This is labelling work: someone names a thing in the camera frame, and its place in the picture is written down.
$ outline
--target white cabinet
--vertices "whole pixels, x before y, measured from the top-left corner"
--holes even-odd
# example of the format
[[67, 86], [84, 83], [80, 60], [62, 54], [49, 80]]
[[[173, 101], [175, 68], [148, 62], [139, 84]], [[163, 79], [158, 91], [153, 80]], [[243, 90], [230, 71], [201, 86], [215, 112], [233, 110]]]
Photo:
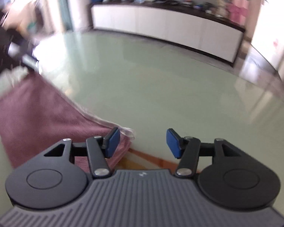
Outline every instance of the white cabinet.
[[136, 33], [136, 12], [135, 6], [114, 5], [112, 12], [114, 29]]
[[209, 19], [205, 21], [200, 50], [233, 62], [243, 32]]
[[94, 5], [91, 8], [93, 26], [95, 29], [114, 29], [112, 19], [113, 5]]
[[205, 19], [193, 15], [168, 11], [167, 40], [199, 49], [202, 37], [202, 25]]
[[137, 9], [137, 33], [166, 40], [166, 21], [169, 11], [149, 7], [138, 7]]

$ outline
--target light green surface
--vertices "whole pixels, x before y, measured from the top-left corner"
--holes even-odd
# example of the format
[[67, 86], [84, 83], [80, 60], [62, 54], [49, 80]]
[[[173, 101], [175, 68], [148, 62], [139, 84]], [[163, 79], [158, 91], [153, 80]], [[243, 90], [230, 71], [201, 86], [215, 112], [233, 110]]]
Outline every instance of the light green surface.
[[[134, 149], [176, 161], [165, 143], [168, 128], [202, 142], [219, 137], [238, 146], [279, 175], [275, 207], [284, 214], [284, 103], [270, 92], [128, 37], [56, 35], [38, 46], [36, 56], [43, 75], [72, 100], [134, 129]], [[7, 162], [0, 164], [6, 168]]]

